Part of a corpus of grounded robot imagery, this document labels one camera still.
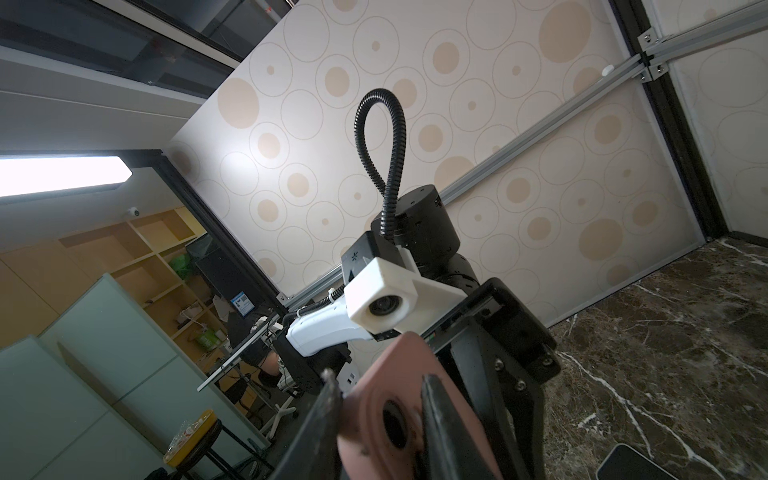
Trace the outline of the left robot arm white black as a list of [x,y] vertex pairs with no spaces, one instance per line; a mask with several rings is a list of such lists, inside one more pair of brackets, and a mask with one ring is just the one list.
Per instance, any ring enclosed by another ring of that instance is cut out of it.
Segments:
[[278,479],[541,479],[549,331],[499,279],[480,281],[431,185],[398,200],[342,257],[328,305],[286,338],[311,356],[388,346],[351,386],[332,372]]

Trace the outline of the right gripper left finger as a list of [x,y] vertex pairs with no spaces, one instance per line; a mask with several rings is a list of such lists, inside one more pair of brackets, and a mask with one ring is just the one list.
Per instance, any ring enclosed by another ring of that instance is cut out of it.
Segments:
[[334,372],[325,369],[323,388],[270,479],[339,479],[337,435],[343,395]]

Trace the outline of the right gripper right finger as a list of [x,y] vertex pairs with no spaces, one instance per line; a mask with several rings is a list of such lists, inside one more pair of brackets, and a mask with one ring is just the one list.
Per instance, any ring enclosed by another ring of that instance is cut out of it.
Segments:
[[422,382],[424,455],[428,479],[495,479],[442,381]]

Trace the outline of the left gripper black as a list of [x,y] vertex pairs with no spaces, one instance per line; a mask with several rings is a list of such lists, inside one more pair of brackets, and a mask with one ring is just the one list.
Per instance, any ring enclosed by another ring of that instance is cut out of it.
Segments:
[[557,343],[498,278],[440,318],[425,340],[480,420],[504,479],[544,479],[543,385]]

